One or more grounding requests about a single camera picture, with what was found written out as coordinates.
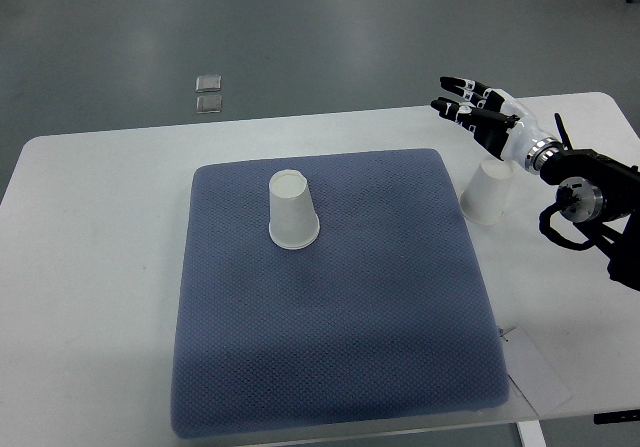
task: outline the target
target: paper cup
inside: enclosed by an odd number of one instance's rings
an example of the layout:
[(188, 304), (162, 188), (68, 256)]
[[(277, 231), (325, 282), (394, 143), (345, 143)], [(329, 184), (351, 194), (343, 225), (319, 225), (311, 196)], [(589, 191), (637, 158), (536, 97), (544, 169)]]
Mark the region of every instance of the paper cup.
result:
[(511, 161), (503, 162), (495, 158), (483, 160), (460, 195), (460, 208), (464, 216), (482, 225), (500, 221), (514, 170)]
[(269, 235), (283, 249), (303, 249), (320, 232), (307, 179), (297, 170), (281, 170), (269, 181)]

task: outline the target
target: blue mat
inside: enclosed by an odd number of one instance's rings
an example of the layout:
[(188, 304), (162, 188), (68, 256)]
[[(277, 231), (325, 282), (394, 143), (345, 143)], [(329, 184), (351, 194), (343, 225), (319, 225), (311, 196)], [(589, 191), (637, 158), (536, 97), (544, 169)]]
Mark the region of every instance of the blue mat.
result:
[[(269, 232), (271, 176), (300, 170), (309, 247)], [(183, 438), (504, 403), (491, 306), (439, 154), (403, 150), (200, 168), (176, 330)]]

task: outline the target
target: robotic arm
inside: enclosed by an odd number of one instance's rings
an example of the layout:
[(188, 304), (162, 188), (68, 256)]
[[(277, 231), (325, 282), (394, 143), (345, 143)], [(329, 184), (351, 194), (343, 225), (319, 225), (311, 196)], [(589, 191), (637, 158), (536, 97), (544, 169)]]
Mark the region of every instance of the robotic arm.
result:
[[(574, 150), (560, 116), (562, 141), (538, 127), (535, 116), (511, 95), (479, 82), (442, 77), (445, 90), (463, 103), (440, 97), (431, 102), (440, 117), (456, 122), (490, 154), (513, 160), (527, 172), (558, 185), (556, 202), (540, 214), (540, 231), (552, 242), (572, 250), (598, 247), (610, 262), (609, 276), (640, 291), (640, 173), (593, 150)], [(551, 227), (556, 212), (571, 221), (587, 241), (578, 244)], [(622, 233), (604, 224), (629, 216)]]

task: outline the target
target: concrete floor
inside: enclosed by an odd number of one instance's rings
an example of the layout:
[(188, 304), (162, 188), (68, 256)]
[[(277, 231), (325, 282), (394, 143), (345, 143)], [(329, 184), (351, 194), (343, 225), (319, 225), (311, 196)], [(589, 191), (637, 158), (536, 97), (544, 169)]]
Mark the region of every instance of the concrete floor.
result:
[[(0, 196), (35, 136), (422, 105), (440, 75), (606, 92), (637, 129), (639, 47), (640, 0), (0, 0)], [(205, 73), (220, 114), (195, 113)], [(637, 423), (543, 429), (552, 447), (640, 446)], [(334, 443), (372, 444), (519, 441), (507, 425)]]

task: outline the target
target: robot finger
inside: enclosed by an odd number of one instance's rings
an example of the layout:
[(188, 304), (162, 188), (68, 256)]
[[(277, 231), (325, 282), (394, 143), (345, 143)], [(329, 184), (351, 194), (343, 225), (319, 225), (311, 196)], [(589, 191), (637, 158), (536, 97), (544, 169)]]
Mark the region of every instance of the robot finger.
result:
[(474, 132), (477, 126), (506, 131), (515, 125), (515, 119), (512, 117), (469, 105), (460, 105), (444, 97), (431, 102), (431, 107), (437, 110), (443, 119), (456, 122), (470, 132)]
[(440, 77), (443, 89), (461, 96), (479, 109), (500, 112), (505, 98), (500, 91), (496, 91), (475, 80), (458, 77)]

